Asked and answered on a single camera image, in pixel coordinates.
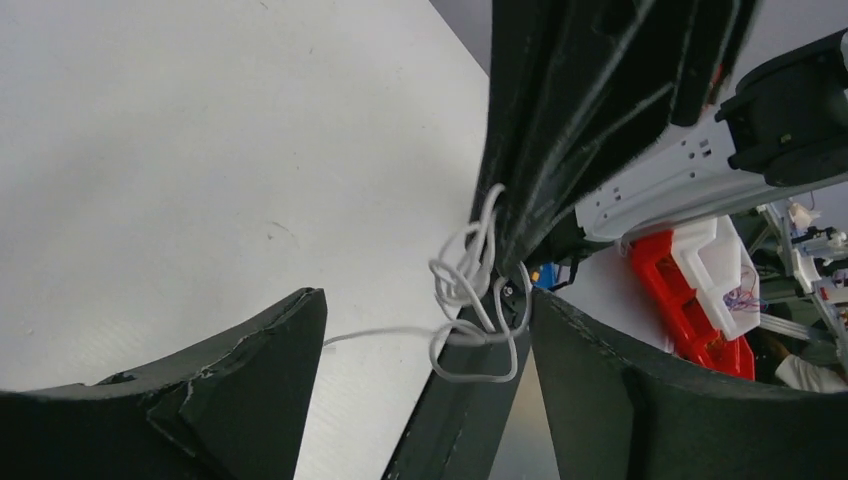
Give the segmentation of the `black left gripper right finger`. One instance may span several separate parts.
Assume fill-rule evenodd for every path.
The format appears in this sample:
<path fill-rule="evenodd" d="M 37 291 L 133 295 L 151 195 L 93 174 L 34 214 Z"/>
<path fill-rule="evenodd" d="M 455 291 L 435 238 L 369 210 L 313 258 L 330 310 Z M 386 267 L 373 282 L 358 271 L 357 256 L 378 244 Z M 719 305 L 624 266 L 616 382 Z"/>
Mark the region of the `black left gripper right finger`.
<path fill-rule="evenodd" d="M 847 397 L 664 353 L 535 291 L 531 339 L 564 479 L 843 479 Z"/>

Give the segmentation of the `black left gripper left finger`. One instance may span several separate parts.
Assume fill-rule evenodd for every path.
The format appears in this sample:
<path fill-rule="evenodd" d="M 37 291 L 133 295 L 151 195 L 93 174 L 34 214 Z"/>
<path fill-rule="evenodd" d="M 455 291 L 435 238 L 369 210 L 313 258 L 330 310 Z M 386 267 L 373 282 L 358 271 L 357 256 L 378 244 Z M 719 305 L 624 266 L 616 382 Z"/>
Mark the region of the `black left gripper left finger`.
<path fill-rule="evenodd" d="M 5 479 L 290 479 L 327 319 L 303 288 L 93 385 L 1 395 Z"/>

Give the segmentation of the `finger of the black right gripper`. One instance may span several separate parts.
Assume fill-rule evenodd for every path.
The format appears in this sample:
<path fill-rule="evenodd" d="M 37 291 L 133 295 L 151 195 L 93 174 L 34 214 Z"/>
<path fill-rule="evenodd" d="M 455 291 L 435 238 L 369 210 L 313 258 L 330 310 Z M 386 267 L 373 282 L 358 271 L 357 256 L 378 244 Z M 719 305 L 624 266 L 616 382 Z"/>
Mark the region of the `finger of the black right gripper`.
<path fill-rule="evenodd" d="M 636 34 L 633 1 L 495 1 L 487 135 L 478 177 L 496 183 L 496 261 L 516 270 L 550 232 L 582 166 L 569 159 Z"/>
<path fill-rule="evenodd" d="M 669 126 L 691 126 L 732 72 L 756 1 L 573 1 L 529 137 L 529 260 L 588 255 L 577 204 Z"/>

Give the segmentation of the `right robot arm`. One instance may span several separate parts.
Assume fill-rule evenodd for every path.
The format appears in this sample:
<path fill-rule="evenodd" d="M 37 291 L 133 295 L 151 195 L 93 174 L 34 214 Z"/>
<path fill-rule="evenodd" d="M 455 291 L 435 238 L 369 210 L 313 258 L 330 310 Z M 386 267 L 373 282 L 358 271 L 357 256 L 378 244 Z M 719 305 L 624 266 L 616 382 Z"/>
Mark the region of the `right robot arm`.
<path fill-rule="evenodd" d="M 473 210 L 502 185 L 494 264 L 585 258 L 628 234 L 847 177 L 847 33 L 756 67 L 716 113 L 756 1 L 496 1 Z"/>

